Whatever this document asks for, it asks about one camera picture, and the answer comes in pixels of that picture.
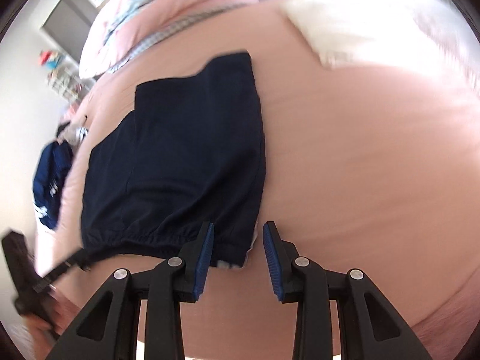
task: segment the bed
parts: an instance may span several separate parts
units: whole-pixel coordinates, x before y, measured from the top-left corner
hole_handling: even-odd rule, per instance
[[[98,80],[77,112],[88,116],[89,134],[63,191],[54,260],[81,246],[90,152],[133,110],[136,86],[189,76],[217,55],[246,50],[266,139],[258,231],[274,220],[283,239],[324,268],[363,269],[432,357],[453,359],[480,320],[478,96],[446,70],[325,69],[287,19],[284,2],[212,15]],[[115,269],[139,272],[159,261],[116,256],[91,271],[73,270],[57,287],[82,306]],[[210,269],[201,300],[182,304],[185,352],[287,359],[295,317],[294,306],[277,303],[256,241],[242,269]]]

